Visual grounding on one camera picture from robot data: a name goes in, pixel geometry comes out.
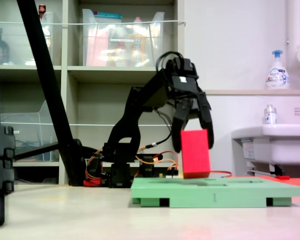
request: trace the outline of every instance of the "shelf board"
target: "shelf board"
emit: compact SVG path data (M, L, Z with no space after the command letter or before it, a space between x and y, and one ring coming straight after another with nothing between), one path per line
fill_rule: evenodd
M145 84L155 74L155 67L68 66L69 75L78 83Z
M173 5L175 0L79 0L82 4L102 5Z
M207 95L237 95L237 96L300 96L298 89L277 89L277 90L205 90Z
M59 167L58 161L15 161L14 167Z
M61 82L61 66L54 66L58 83ZM0 83L39 83L36 66L0 65Z
M104 168L110 168L111 167L111 162L103 162L102 163L102 166ZM139 167L139 163L138 162L130 162L130 167L131 168L138 168ZM172 162L159 162L159 163L156 163L154 164L154 167L155 168L168 168L170 167L172 164Z

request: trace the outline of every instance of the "white sink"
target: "white sink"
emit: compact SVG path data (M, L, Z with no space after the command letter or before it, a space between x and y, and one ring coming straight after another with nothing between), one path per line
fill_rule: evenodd
M300 165L300 124L264 124L232 132L251 162Z

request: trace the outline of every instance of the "dark bottle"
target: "dark bottle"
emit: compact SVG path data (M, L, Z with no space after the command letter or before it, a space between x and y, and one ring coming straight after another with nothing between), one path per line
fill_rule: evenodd
M38 10L40 21L41 21L42 18L44 17L44 14L46 13L46 11L47 11L46 5L40 4L40 5L39 5L39 10Z
M2 41L2 28L0 28L0 65L10 61L10 49L5 41Z

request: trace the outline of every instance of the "white pump bottle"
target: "white pump bottle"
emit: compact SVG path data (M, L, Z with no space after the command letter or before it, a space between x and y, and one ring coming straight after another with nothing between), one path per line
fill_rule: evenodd
M290 89L290 78L287 69L283 66L280 55L281 50L275 50L272 54L275 57L273 66L268 73L265 86L266 89Z

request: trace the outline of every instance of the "green board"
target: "green board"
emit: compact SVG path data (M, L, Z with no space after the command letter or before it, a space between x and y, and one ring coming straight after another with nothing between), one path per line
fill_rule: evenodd
M300 186L258 177L135 178L133 204L170 208L253 208L291 206Z

